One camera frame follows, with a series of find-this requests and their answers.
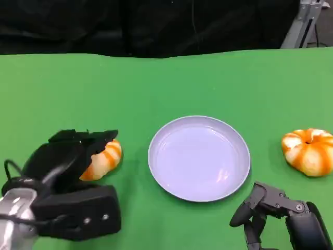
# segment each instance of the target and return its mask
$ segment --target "green table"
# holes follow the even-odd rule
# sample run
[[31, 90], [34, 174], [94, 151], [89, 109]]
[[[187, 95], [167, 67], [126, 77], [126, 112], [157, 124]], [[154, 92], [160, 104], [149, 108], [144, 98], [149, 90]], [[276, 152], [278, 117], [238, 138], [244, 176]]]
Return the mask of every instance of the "green table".
[[[294, 129], [333, 130], [332, 64], [332, 48], [170, 59], [1, 56], [0, 160], [22, 166], [61, 129], [119, 129], [124, 149], [122, 166], [100, 181], [118, 191], [121, 232], [81, 243], [39, 239], [34, 249], [246, 249], [243, 229], [228, 224], [255, 180], [315, 202], [333, 235], [332, 176], [306, 178], [285, 163], [280, 149], [281, 137]], [[147, 149], [153, 135], [187, 115], [226, 121], [248, 143], [251, 174], [223, 201], [182, 201], [150, 175]], [[0, 180], [5, 182], [4, 171]], [[284, 220], [268, 220], [263, 246], [292, 249]]]

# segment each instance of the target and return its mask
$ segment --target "black curtain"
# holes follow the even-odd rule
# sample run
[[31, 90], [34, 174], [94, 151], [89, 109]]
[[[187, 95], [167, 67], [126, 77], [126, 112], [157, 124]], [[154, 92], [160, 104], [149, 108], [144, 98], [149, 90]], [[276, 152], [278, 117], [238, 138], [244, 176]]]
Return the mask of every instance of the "black curtain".
[[0, 54], [279, 48], [298, 8], [299, 0], [0, 0]]

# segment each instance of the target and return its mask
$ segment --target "plate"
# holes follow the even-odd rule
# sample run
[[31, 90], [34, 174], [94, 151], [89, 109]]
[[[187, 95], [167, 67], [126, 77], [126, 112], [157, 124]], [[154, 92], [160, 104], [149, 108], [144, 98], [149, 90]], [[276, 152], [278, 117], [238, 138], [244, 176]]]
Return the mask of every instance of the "plate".
[[150, 172], [169, 193], [211, 202], [237, 191], [250, 171], [249, 149], [230, 125], [207, 116], [173, 120], [153, 137]]

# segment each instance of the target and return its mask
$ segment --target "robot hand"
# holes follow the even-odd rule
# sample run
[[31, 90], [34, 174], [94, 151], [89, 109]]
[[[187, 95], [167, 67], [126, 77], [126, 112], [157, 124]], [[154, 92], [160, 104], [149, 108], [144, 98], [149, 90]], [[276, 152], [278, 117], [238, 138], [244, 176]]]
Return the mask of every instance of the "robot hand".
[[332, 250], [333, 246], [317, 207], [290, 200], [283, 190], [256, 182], [251, 194], [233, 215], [230, 226], [244, 225], [249, 250], [262, 250], [260, 235], [267, 215], [286, 216], [290, 242], [295, 250]]
[[[0, 250], [31, 249], [37, 236], [81, 241], [118, 232], [114, 187], [79, 180], [91, 155], [103, 151], [117, 133], [63, 130], [40, 146], [22, 171], [5, 161], [8, 181], [0, 200]], [[9, 164], [19, 177], [10, 176]]]

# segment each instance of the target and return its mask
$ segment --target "toy pumpkin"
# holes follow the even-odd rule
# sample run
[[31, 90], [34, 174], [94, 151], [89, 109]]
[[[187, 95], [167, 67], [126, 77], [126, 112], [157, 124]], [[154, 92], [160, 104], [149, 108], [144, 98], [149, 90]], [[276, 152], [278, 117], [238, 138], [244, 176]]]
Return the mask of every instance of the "toy pumpkin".
[[295, 130], [282, 138], [287, 162], [307, 176], [324, 176], [333, 169], [333, 136], [320, 129]]
[[92, 163], [81, 175], [82, 181], [95, 181], [102, 178], [109, 171], [116, 168], [121, 158], [120, 143], [114, 139], [108, 142], [105, 150], [97, 155], [92, 155]]

